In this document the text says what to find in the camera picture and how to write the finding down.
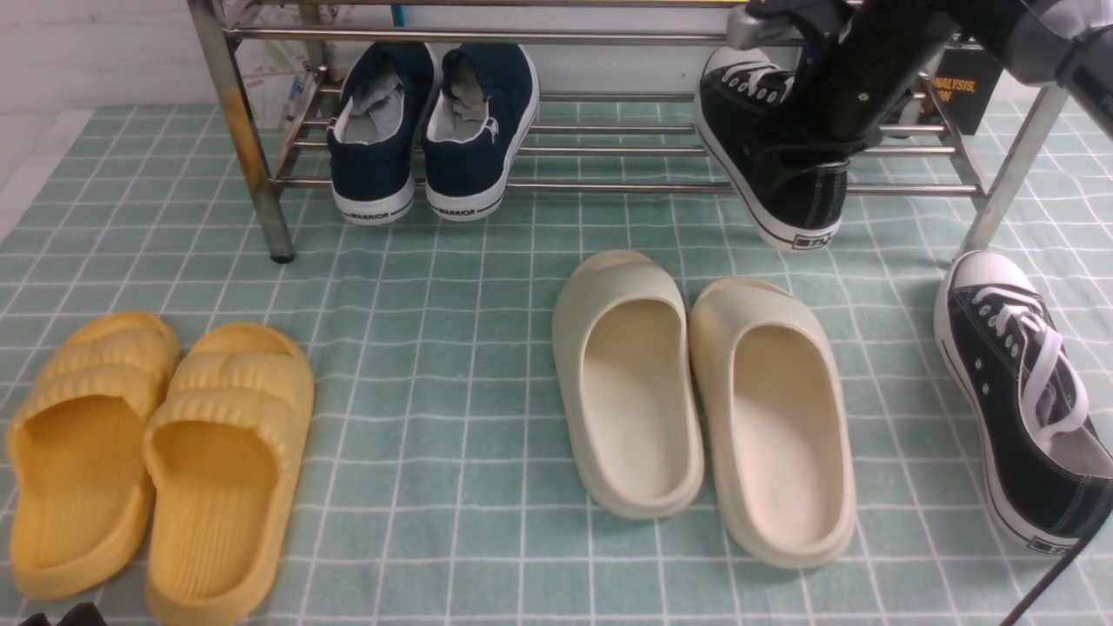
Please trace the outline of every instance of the yellow slide sandal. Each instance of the yellow slide sandal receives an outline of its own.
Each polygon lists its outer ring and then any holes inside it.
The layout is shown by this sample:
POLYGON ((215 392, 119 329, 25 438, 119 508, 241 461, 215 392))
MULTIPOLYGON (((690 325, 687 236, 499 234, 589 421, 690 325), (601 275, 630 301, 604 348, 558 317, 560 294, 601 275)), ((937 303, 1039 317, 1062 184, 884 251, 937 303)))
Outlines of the yellow slide sandal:
POLYGON ((178 338, 158 317, 116 313, 75 333, 39 372, 8 432, 19 483, 11 568, 24 595, 85 590, 139 549, 155 496, 144 431, 178 359, 178 338))
POLYGON ((270 590, 313 415, 313 371, 282 333, 229 324, 181 362, 144 454, 158 490, 147 605, 227 626, 270 590))

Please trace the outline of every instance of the green checkered mat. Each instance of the green checkered mat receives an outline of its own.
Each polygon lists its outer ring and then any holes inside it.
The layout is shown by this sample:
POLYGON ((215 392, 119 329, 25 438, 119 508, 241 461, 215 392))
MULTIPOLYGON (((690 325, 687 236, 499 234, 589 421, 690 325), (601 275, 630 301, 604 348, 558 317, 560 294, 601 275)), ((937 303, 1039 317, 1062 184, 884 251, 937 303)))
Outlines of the green checkered mat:
MULTIPOLYGON (((691 120, 683 106, 542 113, 691 120)), ((989 169, 1021 119, 1012 104, 991 108, 974 139, 989 169)), ((272 153, 279 139, 265 136, 272 153)), ((515 169, 720 175, 706 158, 521 158, 515 169)), ((299 172, 327 167, 303 159, 299 172)), ((1113 145, 1071 105, 995 239, 1052 303, 1109 441, 1111 173, 1113 145)), ((861 158, 855 177, 943 183, 954 173, 945 159, 861 158)), ((102 109, 0 245, 2 426, 62 340, 109 311, 159 312, 187 346, 248 320, 308 351, 316 418, 278 579, 252 624, 988 625, 1053 563, 991 524, 975 423, 932 341, 933 297, 973 216, 967 200, 850 198, 829 250, 785 255, 758 239, 732 197, 511 193, 482 223, 440 223, 420 202, 384 228, 343 225, 327 193, 283 199, 298 257, 279 266, 216 109, 102 109), (755 561, 723 532, 710 486, 660 522, 626 521, 588 499, 562 418, 551 312, 581 260, 626 247, 671 272, 689 299, 745 274, 815 309, 843 374, 856 457, 858 535, 838 563, 799 573, 755 561)), ((93 599, 112 625, 155 623, 146 549, 80 598, 22 598, 6 545, 14 501, 0 458, 0 620, 57 617, 93 599)), ((1111 619, 1113 532, 1028 623, 1111 619)))

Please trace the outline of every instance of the robotic arm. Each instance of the robotic arm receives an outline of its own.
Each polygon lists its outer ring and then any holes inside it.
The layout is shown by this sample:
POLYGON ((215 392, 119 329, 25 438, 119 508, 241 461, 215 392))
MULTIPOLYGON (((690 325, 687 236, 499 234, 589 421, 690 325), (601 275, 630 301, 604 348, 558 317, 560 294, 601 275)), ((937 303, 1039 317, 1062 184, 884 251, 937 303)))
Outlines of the robotic arm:
POLYGON ((752 0, 728 42, 754 48, 804 35, 797 119, 830 141, 866 145, 920 68, 962 29, 1026 85, 1065 88, 1113 137, 1113 0, 752 0))

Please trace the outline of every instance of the white shoelace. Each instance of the white shoelace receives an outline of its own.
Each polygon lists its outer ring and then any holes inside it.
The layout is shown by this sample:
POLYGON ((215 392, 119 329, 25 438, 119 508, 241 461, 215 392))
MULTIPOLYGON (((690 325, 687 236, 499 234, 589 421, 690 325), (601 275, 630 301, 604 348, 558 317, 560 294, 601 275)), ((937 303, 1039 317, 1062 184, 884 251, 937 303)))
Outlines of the white shoelace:
POLYGON ((761 87, 759 82, 769 72, 780 70, 781 69, 779 67, 766 61, 748 61, 728 69, 722 75, 722 82, 726 82, 728 87, 736 88, 739 94, 746 94, 752 98, 774 104, 782 101, 788 96, 789 90, 792 89, 792 82, 796 80, 796 77, 788 77, 788 80, 785 81, 785 88, 780 92, 779 99, 777 98, 776 90, 761 87), (740 77, 735 76, 740 71, 749 71, 750 77, 742 80, 740 77))
MULTIPOLYGON (((1061 432, 1073 432, 1082 428, 1086 422, 1090 413, 1090 398, 1086 395, 1086 388, 1083 387, 1078 373, 1062 352, 1063 335, 1052 329, 1044 321, 1043 316, 1036 313, 1036 311, 1041 311, 1040 303, 1036 300, 1014 291, 991 286, 984 287, 974 294, 974 300, 971 303, 977 304, 988 294, 997 294, 1027 305, 1006 304, 1001 307, 1001 311, 996 315, 989 316, 987 324, 997 332, 998 338, 1005 334, 1005 324, 1009 320, 1016 320, 1023 329, 1033 333, 1028 338, 1028 343, 1033 344, 1034 341, 1040 348, 1040 353, 1036 355, 1036 361, 1028 373, 1028 379, 1021 382, 1021 419, 1024 421, 1024 426, 1027 428, 1028 434, 1032 436, 1036 446, 1044 453, 1050 454, 1051 440, 1054 436, 1061 432), (1061 360, 1063 366, 1071 374, 1071 381, 1074 383, 1074 405, 1071 407, 1071 411, 1060 421, 1052 424, 1044 424, 1037 413, 1040 398, 1051 383, 1051 376, 1055 373, 1055 366, 1061 360)), ((988 315, 988 304, 978 309, 978 315, 983 317, 988 315)), ((1005 348, 1009 349, 1008 353, 1012 358, 1015 359, 1018 356, 1020 346, 1013 341, 1012 335, 1005 339, 1005 348)), ((975 368, 979 369, 977 368, 979 364, 981 361, 975 362, 975 368)), ((982 393, 987 392, 988 387, 983 385, 982 393)))

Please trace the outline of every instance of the metal shoe rack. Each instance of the metal shoe rack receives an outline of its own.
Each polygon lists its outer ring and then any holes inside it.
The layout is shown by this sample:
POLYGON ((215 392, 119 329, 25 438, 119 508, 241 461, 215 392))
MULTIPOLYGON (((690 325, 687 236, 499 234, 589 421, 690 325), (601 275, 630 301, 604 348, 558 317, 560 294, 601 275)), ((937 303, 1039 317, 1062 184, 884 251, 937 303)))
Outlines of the metal shoe rack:
MULTIPOLYGON (((294 174, 298 157, 306 150, 325 149, 324 131, 328 126, 328 114, 339 95, 339 85, 328 79, 328 63, 324 41, 510 41, 525 45, 569 46, 700 46, 715 47, 725 43, 722 32, 619 32, 589 30, 477 30, 477 29, 429 29, 429 28, 333 28, 322 26, 319 4, 299 0, 237 0, 225 11, 220 0, 187 0, 201 49, 208 63, 213 81, 223 107, 228 130, 235 144, 244 178, 250 192, 255 212, 263 228, 263 235, 270 257, 278 263, 294 258, 294 245, 286 227, 279 198, 283 189, 289 187, 327 188, 324 177, 306 177, 294 174), (267 4, 297 4, 302 23, 298 26, 263 26, 256 19, 267 4), (258 129, 252 117, 247 94, 236 62, 236 49, 245 39, 286 39, 306 42, 311 79, 301 99, 289 133, 282 144, 274 170, 267 164, 266 154, 259 143, 258 129)), ((344 4, 420 4, 420 6, 556 6, 582 8, 673 8, 673 9, 719 9, 729 7, 719 0, 347 0, 344 4)), ((785 46, 797 43, 786 42, 785 46)), ((850 185, 849 193, 883 196, 935 196, 971 198, 976 209, 974 222, 967 232, 962 252, 984 250, 992 238, 1008 206, 1016 196, 1024 177, 1043 146, 1055 119, 1066 102, 1066 92, 1051 87, 1044 88, 1023 126, 1014 139, 1002 168, 992 186, 987 185, 962 135, 954 123, 944 115, 937 126, 885 126, 888 136, 937 137, 936 145, 883 145, 866 150, 858 158, 935 157, 948 158, 958 175, 959 184, 860 184, 850 185)), ((691 94, 597 94, 561 92, 543 94, 544 101, 578 102, 690 102, 691 94)), ((923 81, 923 91, 917 94, 916 104, 932 99, 942 111, 938 95, 928 80, 923 81)), ((555 125, 535 124, 534 135, 692 135, 691 125, 555 125)), ((523 146, 521 155, 526 156, 594 156, 594 157, 703 157, 699 145, 660 146, 598 146, 598 145, 546 145, 523 146)), ((629 182, 629 180, 530 180, 511 179, 513 189, 526 192, 601 192, 612 194, 732 194, 727 183, 719 182, 629 182)))

